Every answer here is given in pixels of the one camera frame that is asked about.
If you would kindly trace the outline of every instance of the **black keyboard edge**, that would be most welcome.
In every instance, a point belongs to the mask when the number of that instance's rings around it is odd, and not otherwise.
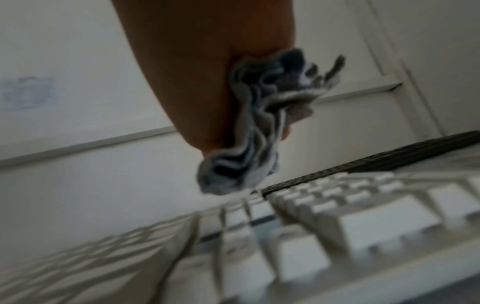
[[[470,131],[441,138],[413,143],[401,148],[371,155],[343,165],[318,171],[281,182],[261,190],[265,197],[270,193],[290,188],[338,172],[390,171],[426,160],[453,150],[480,143],[480,131]]]

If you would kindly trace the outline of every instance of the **hand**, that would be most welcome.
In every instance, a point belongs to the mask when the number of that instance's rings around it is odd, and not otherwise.
[[[295,44],[292,0],[113,0],[135,57],[173,124],[204,155],[232,129],[229,70]],[[287,129],[283,138],[290,134]]]

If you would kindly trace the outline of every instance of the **white keyboard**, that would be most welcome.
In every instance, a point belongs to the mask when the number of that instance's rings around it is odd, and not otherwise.
[[[480,273],[479,211],[480,172],[336,174],[4,270],[0,304],[400,303]]]

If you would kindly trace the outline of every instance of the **finger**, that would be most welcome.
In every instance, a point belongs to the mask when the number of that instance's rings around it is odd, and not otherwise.
[[[292,129],[290,127],[284,129],[281,139],[285,140],[290,135],[291,132],[292,132]]]

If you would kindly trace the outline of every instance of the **cloth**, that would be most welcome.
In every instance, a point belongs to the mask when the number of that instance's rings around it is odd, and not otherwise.
[[[229,194],[253,188],[279,169],[283,130],[312,114],[310,103],[340,81],[345,57],[319,75],[300,49],[266,59],[245,57],[230,70],[230,88],[238,102],[230,142],[198,167],[203,193]]]

